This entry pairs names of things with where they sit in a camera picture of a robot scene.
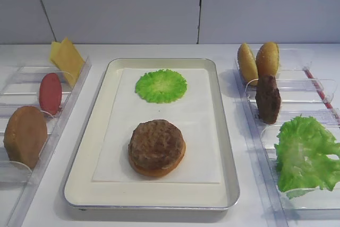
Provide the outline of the dark brown meat patty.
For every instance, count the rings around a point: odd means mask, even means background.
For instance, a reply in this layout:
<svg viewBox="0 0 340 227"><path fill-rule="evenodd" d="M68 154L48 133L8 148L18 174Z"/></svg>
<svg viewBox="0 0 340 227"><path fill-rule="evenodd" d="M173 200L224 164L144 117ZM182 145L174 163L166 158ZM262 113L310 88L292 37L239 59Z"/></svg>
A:
<svg viewBox="0 0 340 227"><path fill-rule="evenodd" d="M145 170L173 167L185 152L181 131L166 120L140 123L133 131L128 146L132 162Z"/></svg>

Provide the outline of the round green lettuce piece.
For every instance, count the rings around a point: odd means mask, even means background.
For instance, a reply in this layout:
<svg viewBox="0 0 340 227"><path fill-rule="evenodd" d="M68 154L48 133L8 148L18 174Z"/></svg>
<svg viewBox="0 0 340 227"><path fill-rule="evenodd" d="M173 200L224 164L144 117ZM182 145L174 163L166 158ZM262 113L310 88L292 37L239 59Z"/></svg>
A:
<svg viewBox="0 0 340 227"><path fill-rule="evenodd" d="M135 84L135 92L148 103L171 103L186 91L186 79L170 69L147 72Z"/></svg>

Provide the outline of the lighter brown meat patty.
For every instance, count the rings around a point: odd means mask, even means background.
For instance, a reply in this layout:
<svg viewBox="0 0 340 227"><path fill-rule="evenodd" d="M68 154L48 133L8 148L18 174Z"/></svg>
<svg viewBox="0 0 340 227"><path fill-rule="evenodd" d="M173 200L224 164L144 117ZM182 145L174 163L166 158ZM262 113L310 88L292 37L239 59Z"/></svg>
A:
<svg viewBox="0 0 340 227"><path fill-rule="evenodd" d="M281 96L273 75L263 75L259 78L255 98L259 117L266 124L274 124L281 107Z"/></svg>

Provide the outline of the upright red tomato slice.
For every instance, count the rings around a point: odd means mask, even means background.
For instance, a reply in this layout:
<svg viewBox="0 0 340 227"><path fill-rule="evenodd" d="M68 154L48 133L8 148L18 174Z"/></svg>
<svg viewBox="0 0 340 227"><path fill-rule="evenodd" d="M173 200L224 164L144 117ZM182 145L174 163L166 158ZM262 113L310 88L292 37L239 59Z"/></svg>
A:
<svg viewBox="0 0 340 227"><path fill-rule="evenodd" d="M39 104L43 111L56 115L62 99L62 86L56 73L44 76L40 83Z"/></svg>

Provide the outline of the large green lettuce leaf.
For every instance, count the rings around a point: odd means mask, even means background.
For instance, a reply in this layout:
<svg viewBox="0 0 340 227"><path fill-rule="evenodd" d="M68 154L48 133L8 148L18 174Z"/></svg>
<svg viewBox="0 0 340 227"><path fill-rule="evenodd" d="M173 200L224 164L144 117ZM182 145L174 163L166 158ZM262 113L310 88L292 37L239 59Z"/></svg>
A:
<svg viewBox="0 0 340 227"><path fill-rule="evenodd" d="M316 188L333 191L339 182L339 143L313 117L296 116L285 122L277 135L276 171L281 192Z"/></svg>

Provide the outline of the white paper liner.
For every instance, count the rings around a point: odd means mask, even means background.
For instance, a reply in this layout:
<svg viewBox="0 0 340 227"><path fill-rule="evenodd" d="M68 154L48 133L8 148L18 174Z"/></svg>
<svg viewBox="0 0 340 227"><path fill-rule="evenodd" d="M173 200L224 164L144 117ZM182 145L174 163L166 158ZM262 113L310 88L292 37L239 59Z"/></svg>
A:
<svg viewBox="0 0 340 227"><path fill-rule="evenodd" d="M124 69L93 181L219 183L220 155L208 72L179 69L187 81L184 96L171 103L148 103L135 93L135 84L146 69ZM154 179L139 175L129 164L128 143L139 123L167 120L181 130L185 156L168 175Z"/></svg>

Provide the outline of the bottom bun slice on tray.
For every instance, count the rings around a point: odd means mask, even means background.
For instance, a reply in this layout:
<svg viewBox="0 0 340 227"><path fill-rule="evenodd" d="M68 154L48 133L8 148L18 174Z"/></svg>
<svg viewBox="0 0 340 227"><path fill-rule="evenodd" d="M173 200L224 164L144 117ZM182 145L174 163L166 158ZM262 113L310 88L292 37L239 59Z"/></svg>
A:
<svg viewBox="0 0 340 227"><path fill-rule="evenodd" d="M186 143L184 143L183 145L183 149L181 151L181 154L178 158L178 160L175 161L175 163L171 166L169 166L168 168L165 169L154 169L154 170L148 170L145 168L142 168L140 166L138 166L132 159L132 157L129 155L129 163L131 165L131 167L139 174L142 174L144 176L149 176L152 178L159 178L162 176L166 176L168 175L170 172L172 172L175 168L177 168L177 166L180 164L180 162L182 161L184 155L186 152Z"/></svg>

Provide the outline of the left top bun half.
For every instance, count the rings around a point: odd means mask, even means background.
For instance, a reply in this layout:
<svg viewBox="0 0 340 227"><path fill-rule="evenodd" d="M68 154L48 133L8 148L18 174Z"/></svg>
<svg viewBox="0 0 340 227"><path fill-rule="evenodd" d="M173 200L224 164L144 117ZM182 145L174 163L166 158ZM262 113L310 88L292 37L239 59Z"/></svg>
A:
<svg viewBox="0 0 340 227"><path fill-rule="evenodd" d="M251 86L258 83L258 70L253 52L247 43L242 43L237 51L237 62L244 80Z"/></svg>

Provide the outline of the bun half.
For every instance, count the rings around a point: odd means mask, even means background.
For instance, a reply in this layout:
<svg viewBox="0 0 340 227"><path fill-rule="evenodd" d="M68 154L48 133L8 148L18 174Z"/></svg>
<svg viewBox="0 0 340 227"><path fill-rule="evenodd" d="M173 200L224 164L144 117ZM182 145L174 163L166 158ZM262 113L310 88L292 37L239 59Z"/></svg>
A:
<svg viewBox="0 0 340 227"><path fill-rule="evenodd" d="M275 76L279 67L279 47L275 42L264 43L257 52L256 65L258 76Z"/></svg>
<svg viewBox="0 0 340 227"><path fill-rule="evenodd" d="M258 83L258 70L253 52L247 43L242 43L237 51L237 62L244 80L251 86Z"/></svg>

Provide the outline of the right top bun half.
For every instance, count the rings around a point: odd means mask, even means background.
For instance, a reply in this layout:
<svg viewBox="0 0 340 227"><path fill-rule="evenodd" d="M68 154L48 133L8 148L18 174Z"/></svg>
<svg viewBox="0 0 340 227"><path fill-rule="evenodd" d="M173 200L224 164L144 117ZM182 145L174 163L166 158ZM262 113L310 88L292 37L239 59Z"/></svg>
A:
<svg viewBox="0 0 340 227"><path fill-rule="evenodd" d="M264 43L257 52L256 65L258 76L275 76L279 67L279 47L275 42Z"/></svg>

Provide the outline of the cream metal tray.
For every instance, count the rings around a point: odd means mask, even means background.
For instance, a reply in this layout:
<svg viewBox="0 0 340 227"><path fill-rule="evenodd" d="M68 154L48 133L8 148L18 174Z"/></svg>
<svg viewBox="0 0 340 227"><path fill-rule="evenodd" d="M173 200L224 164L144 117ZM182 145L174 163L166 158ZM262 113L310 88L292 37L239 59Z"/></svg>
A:
<svg viewBox="0 0 340 227"><path fill-rule="evenodd" d="M220 155L219 183L93 181L114 98L124 69L205 69L208 72ZM119 58L106 69L98 96L64 187L65 199L79 208L224 211L239 199L240 187L216 66L205 58Z"/></svg>

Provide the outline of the clear acrylic rack left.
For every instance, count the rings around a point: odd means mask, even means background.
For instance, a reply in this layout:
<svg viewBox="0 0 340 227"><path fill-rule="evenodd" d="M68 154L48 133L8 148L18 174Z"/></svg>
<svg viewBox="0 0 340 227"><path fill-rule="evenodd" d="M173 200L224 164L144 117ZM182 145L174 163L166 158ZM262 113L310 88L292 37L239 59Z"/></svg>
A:
<svg viewBox="0 0 340 227"><path fill-rule="evenodd" d="M55 115L44 113L48 136L37 166L31 170L9 160L5 148L1 147L1 226L21 226L90 69L91 62L87 59L75 86L71 87L64 72L55 66L1 66L2 136L17 108L39 107L39 87L45 75L56 73L62 85L58 112Z"/></svg>

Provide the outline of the clear acrylic rack right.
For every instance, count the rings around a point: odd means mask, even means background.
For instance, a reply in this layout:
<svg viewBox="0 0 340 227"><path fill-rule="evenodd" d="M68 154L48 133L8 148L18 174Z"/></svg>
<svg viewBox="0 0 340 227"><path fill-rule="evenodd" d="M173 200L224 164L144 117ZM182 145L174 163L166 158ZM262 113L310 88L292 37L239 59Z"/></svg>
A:
<svg viewBox="0 0 340 227"><path fill-rule="evenodd" d="M339 114L332 101L337 82L321 79L313 73L314 52L309 49L281 48L279 69L276 74L277 87L281 96L280 111L274 124L265 124L259 117L255 100L256 88L242 77L239 65L234 64L233 73L240 94L250 135L246 140L251 160L256 165L258 187L264 196L264 206L269 210L271 226L338 226L339 186L333 191L312 188L280 192L277 187L276 149L277 135L282 124L296 116L314 117L336 138L339 124L326 109L311 79L304 68L310 70L321 83L326 97Z"/></svg>

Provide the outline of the upright brown bun slice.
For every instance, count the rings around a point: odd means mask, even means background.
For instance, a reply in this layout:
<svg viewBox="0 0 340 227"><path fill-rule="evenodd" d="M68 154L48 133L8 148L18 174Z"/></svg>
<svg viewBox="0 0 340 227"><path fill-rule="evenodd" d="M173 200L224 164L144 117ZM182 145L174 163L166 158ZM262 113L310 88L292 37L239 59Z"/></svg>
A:
<svg viewBox="0 0 340 227"><path fill-rule="evenodd" d="M23 106L12 114L4 134L4 147L10 160L33 169L46 140L47 125L38 108Z"/></svg>

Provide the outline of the red strip on rack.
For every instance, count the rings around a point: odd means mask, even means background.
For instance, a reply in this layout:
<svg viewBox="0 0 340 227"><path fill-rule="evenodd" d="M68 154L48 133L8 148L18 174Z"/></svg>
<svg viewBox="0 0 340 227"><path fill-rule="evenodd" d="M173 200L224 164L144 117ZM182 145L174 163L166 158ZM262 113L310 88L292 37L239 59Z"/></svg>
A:
<svg viewBox="0 0 340 227"><path fill-rule="evenodd" d="M311 79L314 87L316 88L316 91L320 97L320 99L322 100L323 104L325 105L326 109L328 109L332 115L334 116L334 119L337 121L337 124L339 124L339 114L336 112L336 110L333 108L330 100L326 97L326 94L324 93L324 89L321 85L321 83L319 82L318 79L314 78L314 76L312 75L312 73L310 72L309 69L304 68L304 73L307 76L307 78Z"/></svg>

